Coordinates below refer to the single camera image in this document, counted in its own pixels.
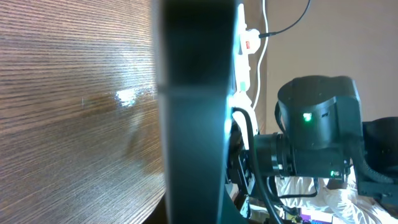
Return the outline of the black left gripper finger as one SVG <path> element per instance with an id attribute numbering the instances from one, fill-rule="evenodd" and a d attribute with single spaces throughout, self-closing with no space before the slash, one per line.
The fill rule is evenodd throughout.
<path id="1" fill-rule="evenodd" d="M 237 9 L 226 0 L 155 2 L 169 223 L 244 223 L 224 186 Z"/>

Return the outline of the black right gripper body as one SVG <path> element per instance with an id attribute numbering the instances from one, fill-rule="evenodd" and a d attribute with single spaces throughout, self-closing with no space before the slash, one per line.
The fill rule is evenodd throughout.
<path id="1" fill-rule="evenodd" d="M 255 177 L 251 170 L 249 151 L 244 146 L 242 132 L 235 121 L 230 131 L 226 176 L 227 183 L 238 186 L 238 194 L 233 199 L 235 206 L 244 218 L 250 218 L 249 197 L 254 188 Z"/>

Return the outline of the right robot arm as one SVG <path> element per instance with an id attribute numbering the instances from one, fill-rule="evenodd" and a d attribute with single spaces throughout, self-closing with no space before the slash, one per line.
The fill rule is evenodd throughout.
<path id="1" fill-rule="evenodd" d="M 233 108 L 226 180 L 239 189 L 245 217 L 248 199 L 263 201 L 269 222 L 292 199 L 313 199 L 323 179 L 356 178 L 360 196 L 397 205 L 397 118 L 363 121 L 361 100 L 350 77 L 295 78 L 278 92 L 279 132 L 260 134 L 252 114 Z"/>

